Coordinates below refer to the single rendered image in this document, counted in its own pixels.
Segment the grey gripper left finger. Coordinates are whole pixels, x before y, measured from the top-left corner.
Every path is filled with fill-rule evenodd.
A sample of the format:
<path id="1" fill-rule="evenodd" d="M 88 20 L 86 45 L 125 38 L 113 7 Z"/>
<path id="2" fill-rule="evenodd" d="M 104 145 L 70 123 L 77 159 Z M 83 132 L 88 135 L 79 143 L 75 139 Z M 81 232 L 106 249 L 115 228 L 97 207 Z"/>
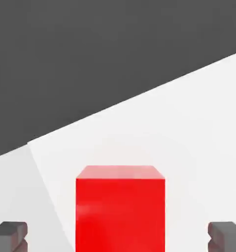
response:
<path id="1" fill-rule="evenodd" d="M 28 252 L 27 234 L 26 222 L 3 221 L 0 224 L 0 252 Z"/>

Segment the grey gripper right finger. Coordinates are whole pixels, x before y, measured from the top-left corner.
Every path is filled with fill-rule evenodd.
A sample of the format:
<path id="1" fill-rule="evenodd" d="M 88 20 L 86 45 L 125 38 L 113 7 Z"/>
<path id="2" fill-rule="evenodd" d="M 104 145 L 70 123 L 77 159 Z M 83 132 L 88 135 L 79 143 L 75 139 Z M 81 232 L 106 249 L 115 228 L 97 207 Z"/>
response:
<path id="1" fill-rule="evenodd" d="M 236 224 L 215 221 L 208 224 L 208 252 L 236 252 Z"/>

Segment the small red cube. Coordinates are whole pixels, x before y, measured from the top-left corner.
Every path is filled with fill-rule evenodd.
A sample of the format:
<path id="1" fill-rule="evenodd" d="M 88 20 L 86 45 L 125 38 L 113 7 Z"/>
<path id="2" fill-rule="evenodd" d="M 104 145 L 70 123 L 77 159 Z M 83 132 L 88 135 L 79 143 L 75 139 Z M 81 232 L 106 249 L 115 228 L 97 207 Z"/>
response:
<path id="1" fill-rule="evenodd" d="M 165 252 L 165 178 L 154 166 L 88 165 L 75 185 L 75 252 Z"/>

